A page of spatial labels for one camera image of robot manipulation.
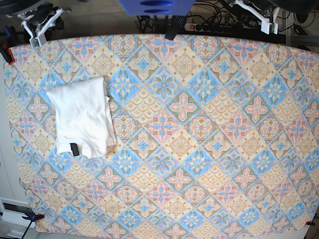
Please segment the white printed T-shirt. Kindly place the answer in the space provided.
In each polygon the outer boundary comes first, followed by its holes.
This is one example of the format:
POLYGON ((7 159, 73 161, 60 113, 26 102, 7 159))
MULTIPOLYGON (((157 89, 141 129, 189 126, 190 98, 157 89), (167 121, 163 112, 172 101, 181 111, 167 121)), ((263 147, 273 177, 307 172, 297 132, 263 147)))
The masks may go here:
POLYGON ((116 145, 103 77, 52 87, 46 94, 55 108, 57 153, 97 158, 116 145))

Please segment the blue clamp upper left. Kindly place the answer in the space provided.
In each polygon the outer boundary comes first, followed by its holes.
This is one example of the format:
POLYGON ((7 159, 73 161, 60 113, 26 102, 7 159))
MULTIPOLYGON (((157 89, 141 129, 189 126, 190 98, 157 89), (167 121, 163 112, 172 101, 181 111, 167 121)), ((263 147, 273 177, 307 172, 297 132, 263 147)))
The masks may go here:
POLYGON ((6 36, 6 40, 0 43, 0 53, 2 57, 4 58, 4 60, 9 65, 12 65, 15 62, 12 51, 10 50, 10 48, 12 47, 13 34, 11 29, 7 25, 3 27, 3 30, 4 30, 3 35, 6 36))

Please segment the blue clamp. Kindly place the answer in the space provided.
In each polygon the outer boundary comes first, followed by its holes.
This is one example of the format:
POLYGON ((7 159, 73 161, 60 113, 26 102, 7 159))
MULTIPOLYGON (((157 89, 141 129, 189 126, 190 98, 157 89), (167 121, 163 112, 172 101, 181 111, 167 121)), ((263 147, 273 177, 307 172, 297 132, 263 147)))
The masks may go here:
POLYGON ((2 57, 4 58, 4 60, 9 65, 12 65, 15 62, 12 51, 10 50, 10 48, 12 47, 13 34, 11 29, 7 25, 3 27, 3 30, 4 30, 3 35, 6 36, 6 40, 0 43, 0 53, 2 57))
POLYGON ((44 219, 44 215, 43 214, 35 214, 35 213, 24 213, 24 215, 22 216, 23 219, 25 220, 29 220, 31 222, 36 222, 38 220, 44 219))

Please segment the black power strip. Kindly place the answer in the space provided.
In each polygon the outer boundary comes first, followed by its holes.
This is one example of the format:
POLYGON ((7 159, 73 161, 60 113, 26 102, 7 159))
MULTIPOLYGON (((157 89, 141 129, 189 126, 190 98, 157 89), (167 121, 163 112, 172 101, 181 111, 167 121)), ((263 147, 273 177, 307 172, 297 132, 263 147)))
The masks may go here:
POLYGON ((188 32, 231 33, 234 29, 231 25, 186 23, 184 25, 184 30, 188 32))

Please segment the patterned tile tablecloth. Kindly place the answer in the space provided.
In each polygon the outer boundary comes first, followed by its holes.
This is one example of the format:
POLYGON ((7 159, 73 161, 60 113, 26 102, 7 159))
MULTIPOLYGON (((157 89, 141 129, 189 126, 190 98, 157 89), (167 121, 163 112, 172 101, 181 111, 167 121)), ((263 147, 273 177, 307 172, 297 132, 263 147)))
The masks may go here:
POLYGON ((319 56, 244 39, 111 35, 11 49, 8 121, 38 232, 236 239, 306 227, 319 206, 319 56), (102 77, 116 142, 57 148, 47 91, 102 77))

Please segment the blue clamp lower left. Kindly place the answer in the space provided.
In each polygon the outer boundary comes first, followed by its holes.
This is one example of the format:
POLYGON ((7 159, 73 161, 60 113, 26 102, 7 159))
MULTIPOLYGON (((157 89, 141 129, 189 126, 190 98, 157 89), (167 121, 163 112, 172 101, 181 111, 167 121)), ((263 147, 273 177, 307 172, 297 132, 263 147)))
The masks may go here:
POLYGON ((25 220, 29 220, 31 222, 36 222, 38 220, 44 219, 44 215, 43 214, 35 214, 35 213, 24 213, 24 215, 22 216, 23 219, 25 220))

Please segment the orange clamp lower right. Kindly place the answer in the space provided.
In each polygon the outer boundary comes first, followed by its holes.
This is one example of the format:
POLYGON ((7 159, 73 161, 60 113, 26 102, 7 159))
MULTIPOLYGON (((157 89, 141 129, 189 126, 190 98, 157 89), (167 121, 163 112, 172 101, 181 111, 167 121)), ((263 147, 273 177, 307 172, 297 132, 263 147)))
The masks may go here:
POLYGON ((314 223, 312 222, 312 221, 308 221, 308 222, 306 222, 306 224, 305 224, 306 226, 313 226, 314 225, 314 223))

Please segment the white cabinet lower left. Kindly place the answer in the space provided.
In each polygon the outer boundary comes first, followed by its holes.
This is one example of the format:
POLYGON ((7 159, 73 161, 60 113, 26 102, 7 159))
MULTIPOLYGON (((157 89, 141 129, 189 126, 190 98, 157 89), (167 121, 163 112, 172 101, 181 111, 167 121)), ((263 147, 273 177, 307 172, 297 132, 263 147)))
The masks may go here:
POLYGON ((22 239, 28 230, 35 230, 35 222, 24 219, 34 211, 28 202, 0 198, 0 222, 4 223, 4 237, 22 239))

